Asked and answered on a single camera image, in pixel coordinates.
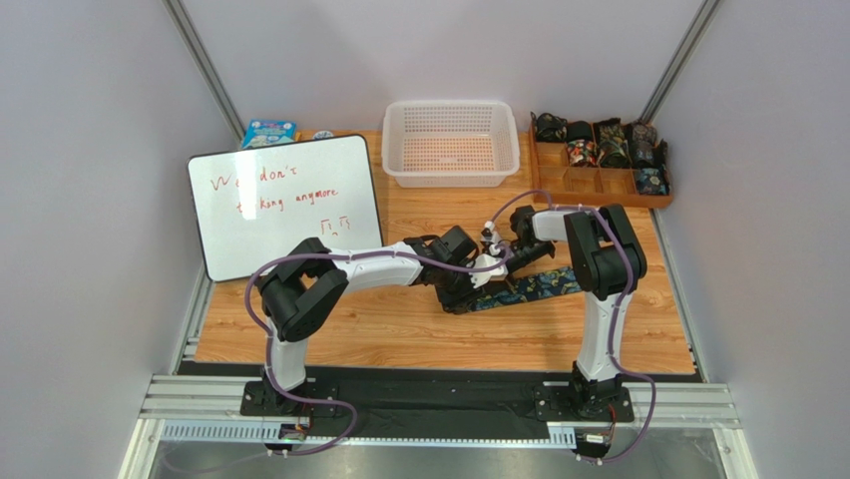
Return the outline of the dark blue floral necktie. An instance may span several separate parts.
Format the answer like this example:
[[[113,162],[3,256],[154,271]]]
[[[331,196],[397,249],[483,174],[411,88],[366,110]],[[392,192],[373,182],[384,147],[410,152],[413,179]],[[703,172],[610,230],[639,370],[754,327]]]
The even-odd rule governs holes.
[[[581,292],[570,266],[514,279],[475,299],[468,312],[479,312]]]

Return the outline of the white plastic perforated basket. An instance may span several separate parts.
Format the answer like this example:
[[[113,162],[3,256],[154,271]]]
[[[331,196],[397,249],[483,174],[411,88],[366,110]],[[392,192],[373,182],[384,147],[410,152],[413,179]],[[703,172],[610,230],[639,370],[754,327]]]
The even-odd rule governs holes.
[[[398,101],[385,109],[383,171],[402,188],[495,188],[520,170],[511,107],[495,100]]]

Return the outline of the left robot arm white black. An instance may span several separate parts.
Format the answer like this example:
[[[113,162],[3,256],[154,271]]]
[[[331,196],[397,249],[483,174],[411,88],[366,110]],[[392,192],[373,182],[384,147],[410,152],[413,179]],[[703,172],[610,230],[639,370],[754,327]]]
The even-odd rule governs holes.
[[[481,254],[458,230],[432,240],[406,239],[373,249],[334,249],[318,238],[259,268],[246,290],[257,291],[262,313],[251,318],[266,334],[264,375],[285,397],[306,379],[308,339],[346,294],[390,285],[477,289],[505,273],[504,259]]]

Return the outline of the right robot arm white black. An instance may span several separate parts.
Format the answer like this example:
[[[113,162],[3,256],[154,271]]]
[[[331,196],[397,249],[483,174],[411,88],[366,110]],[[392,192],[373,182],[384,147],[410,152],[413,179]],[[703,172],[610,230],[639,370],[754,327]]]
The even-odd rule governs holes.
[[[566,211],[519,207],[510,216],[510,228],[517,237],[514,251],[522,265],[542,247],[556,242],[569,247],[575,280],[585,293],[585,324],[568,400],[582,419],[609,413],[625,399],[621,365],[625,319],[647,270],[625,208],[620,204]]]

